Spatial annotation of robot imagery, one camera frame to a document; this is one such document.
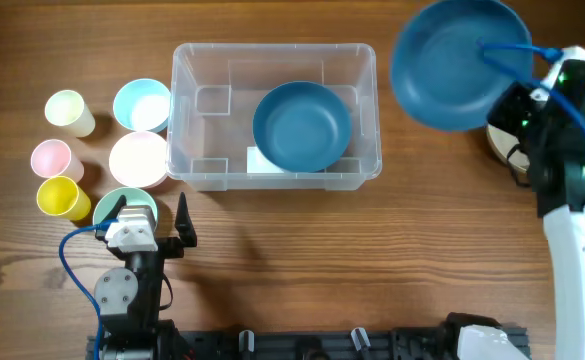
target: pink cup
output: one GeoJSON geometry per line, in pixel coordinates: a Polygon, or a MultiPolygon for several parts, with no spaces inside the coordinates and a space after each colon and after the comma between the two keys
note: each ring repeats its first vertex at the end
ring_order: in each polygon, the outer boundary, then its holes
{"type": "Polygon", "coordinates": [[[30,158],[32,171],[42,178],[67,176],[75,182],[83,177],[83,164],[61,140],[50,139],[40,143],[30,158]]]}

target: blue bowl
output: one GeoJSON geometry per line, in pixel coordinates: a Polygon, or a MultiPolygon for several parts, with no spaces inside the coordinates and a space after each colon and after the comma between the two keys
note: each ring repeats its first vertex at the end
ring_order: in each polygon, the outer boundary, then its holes
{"type": "Polygon", "coordinates": [[[256,146],[274,165],[291,172],[315,172],[343,155],[352,120],[330,89],[297,81],[275,88],[261,100],[252,131],[256,146]]]}
{"type": "MultiPolygon", "coordinates": [[[[517,14],[494,0],[441,1],[410,21],[394,51],[390,82],[411,117],[444,131],[485,125],[512,79],[481,61],[479,40],[532,42],[517,14]]],[[[490,55],[522,74],[532,74],[530,52],[495,50],[490,55]]]]}

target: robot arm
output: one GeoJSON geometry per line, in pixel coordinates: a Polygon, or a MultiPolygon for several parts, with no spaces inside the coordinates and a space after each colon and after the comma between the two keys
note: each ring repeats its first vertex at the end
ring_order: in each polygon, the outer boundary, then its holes
{"type": "Polygon", "coordinates": [[[585,207],[543,217],[554,268],[556,359],[585,359],[585,207]]]}
{"type": "Polygon", "coordinates": [[[165,260],[182,258],[185,247],[197,244],[185,195],[181,193],[176,214],[179,237],[155,238],[152,209],[125,203],[120,199],[108,215],[117,222],[105,234],[97,233],[97,239],[106,241],[108,250],[125,262],[103,274],[95,286],[99,321],[105,329],[99,339],[100,359],[195,360],[174,322],[159,320],[159,311],[169,306],[161,306],[163,281],[172,292],[163,273],[165,260]]]}

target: bowl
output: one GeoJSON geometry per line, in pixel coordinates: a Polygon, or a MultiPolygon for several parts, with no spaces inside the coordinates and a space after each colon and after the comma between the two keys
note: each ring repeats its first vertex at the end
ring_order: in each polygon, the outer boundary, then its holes
{"type": "Polygon", "coordinates": [[[128,187],[151,188],[167,177],[167,142],[158,134],[138,131],[123,136],[110,152],[110,172],[128,187]]]}
{"type": "MultiPolygon", "coordinates": [[[[478,41],[531,44],[525,24],[493,0],[446,0],[426,7],[396,44],[390,82],[397,101],[416,121],[444,131],[484,126],[512,79],[483,63],[478,41]]],[[[500,62],[532,75],[533,54],[491,51],[500,62]]]]}
{"type": "Polygon", "coordinates": [[[137,79],[116,94],[114,117],[132,131],[159,132],[168,125],[170,90],[153,79],[137,79]]]}
{"type": "Polygon", "coordinates": [[[352,119],[333,91],[295,81],[276,87],[261,100],[252,131],[256,146],[272,164],[291,172],[316,172],[343,155],[352,119]]]}
{"type": "Polygon", "coordinates": [[[105,217],[112,211],[112,208],[116,205],[116,202],[121,196],[125,196],[126,205],[147,205],[152,209],[154,214],[154,224],[159,223],[159,209],[156,206],[156,202],[150,194],[147,192],[130,187],[121,187],[114,189],[109,193],[105,194],[98,204],[94,208],[94,214],[92,215],[92,223],[99,224],[105,217]]]}

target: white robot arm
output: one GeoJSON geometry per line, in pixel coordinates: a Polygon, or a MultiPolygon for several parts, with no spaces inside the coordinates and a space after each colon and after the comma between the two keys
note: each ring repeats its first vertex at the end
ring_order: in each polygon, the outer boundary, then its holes
{"type": "MultiPolygon", "coordinates": [[[[585,207],[561,206],[543,217],[554,268],[556,360],[585,360],[585,207]]],[[[459,333],[460,360],[527,359],[505,332],[471,325],[459,333]]]]}

